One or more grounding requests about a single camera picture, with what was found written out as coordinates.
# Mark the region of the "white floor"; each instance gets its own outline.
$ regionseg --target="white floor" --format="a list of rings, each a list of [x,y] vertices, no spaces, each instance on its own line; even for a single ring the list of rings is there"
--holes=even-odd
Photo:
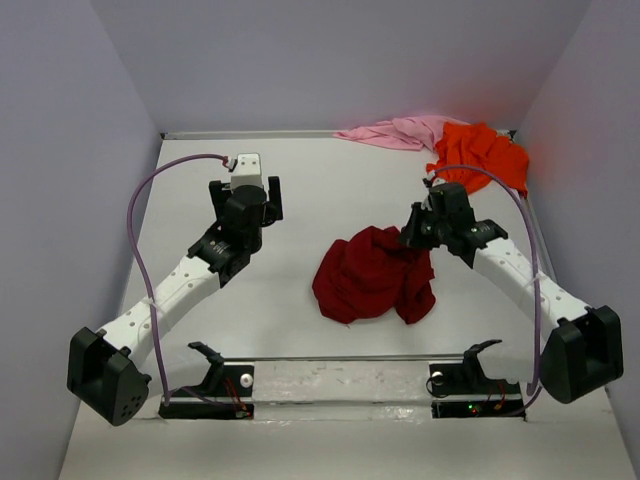
[[[368,225],[402,226],[411,203],[424,197],[420,178],[430,155],[329,138],[192,140],[165,142],[159,164],[198,152],[260,153],[265,173],[281,177],[285,220],[264,231],[264,247],[245,271],[166,337],[167,350],[201,340],[226,357],[436,354],[502,338],[519,351],[514,360],[531,358],[526,318],[445,251],[432,256],[437,305],[417,325],[407,327],[392,311],[347,328],[318,312],[311,281],[331,242]],[[140,247],[155,282],[213,221],[207,184],[222,173],[199,161],[154,182]],[[522,220],[499,187],[471,200],[479,219],[498,222],[528,253]],[[142,296],[134,270],[124,307]],[[269,381],[269,371],[280,378],[277,368],[257,375],[281,394],[288,387]],[[391,372],[403,375],[381,365],[381,376]],[[411,375],[422,374],[407,370]],[[313,377],[305,382],[308,399],[318,398]],[[413,388],[407,391],[419,395]],[[296,392],[304,400],[305,389]],[[157,402],[150,400],[145,411]],[[82,405],[60,478],[634,478],[604,390],[567,406],[543,394],[527,422],[432,420],[428,409],[372,417],[335,408],[314,421],[299,420],[309,418],[299,410],[289,418],[284,411],[256,413],[250,422],[165,421],[152,414],[113,428]]]

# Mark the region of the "orange cloth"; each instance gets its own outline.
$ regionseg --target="orange cloth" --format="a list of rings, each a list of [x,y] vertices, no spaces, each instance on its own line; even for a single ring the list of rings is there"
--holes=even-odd
[[[436,144],[436,152],[440,159],[435,165],[428,164],[427,172],[446,165],[473,165],[488,170],[511,188],[527,196],[527,152],[521,146],[511,143],[508,137],[498,135],[484,123],[445,123],[444,135]],[[442,172],[439,176],[448,182],[463,184],[467,193],[477,192],[491,182],[486,175],[471,170],[452,169]]]

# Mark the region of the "fabric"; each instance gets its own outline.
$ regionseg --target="fabric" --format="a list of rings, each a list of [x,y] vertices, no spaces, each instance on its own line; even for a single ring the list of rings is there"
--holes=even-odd
[[[350,241],[336,240],[313,280],[313,293],[325,317],[341,323],[379,317],[395,306],[407,324],[435,304],[429,252],[398,243],[395,227],[368,227]]]
[[[370,127],[357,127],[352,130],[336,132],[334,137],[394,150],[419,151],[427,147],[433,151],[434,145],[442,138],[442,129],[446,122],[468,125],[455,118],[422,115],[420,117],[394,118],[391,121],[378,122]]]
[[[442,139],[436,144],[438,162],[427,164],[427,172],[445,165],[473,165],[493,173],[511,188],[527,196],[529,156],[524,148],[485,125],[445,123]],[[438,175],[448,182],[465,186],[467,193],[476,192],[491,179],[479,172],[452,169]]]

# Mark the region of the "gray wall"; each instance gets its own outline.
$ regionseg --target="gray wall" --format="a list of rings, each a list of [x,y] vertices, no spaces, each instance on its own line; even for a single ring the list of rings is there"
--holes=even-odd
[[[587,0],[93,0],[162,131],[517,127]]]
[[[558,279],[623,320],[613,404],[640,472],[640,2],[595,0],[519,140]]]
[[[0,477],[53,479],[68,342],[116,313],[159,138],[88,1],[0,2],[0,65]]]

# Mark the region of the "dark red cloth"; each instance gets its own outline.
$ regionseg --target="dark red cloth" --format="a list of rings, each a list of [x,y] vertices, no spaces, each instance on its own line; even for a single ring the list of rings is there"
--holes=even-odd
[[[325,317],[341,323],[379,317],[391,307],[416,323],[436,302],[429,252],[398,243],[395,227],[368,227],[349,242],[336,240],[313,279],[313,293]]]

